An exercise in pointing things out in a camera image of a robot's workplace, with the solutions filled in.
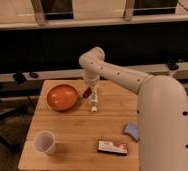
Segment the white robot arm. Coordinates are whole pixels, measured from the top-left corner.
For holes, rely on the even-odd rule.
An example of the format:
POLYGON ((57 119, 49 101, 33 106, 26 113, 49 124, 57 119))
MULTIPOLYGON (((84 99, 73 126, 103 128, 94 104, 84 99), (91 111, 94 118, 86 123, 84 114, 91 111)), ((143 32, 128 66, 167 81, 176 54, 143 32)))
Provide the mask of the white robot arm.
POLYGON ((79 64, 86 80, 104 77, 138 96, 139 171, 188 171, 188 97, 178 80, 107 63, 100 47, 79 64))

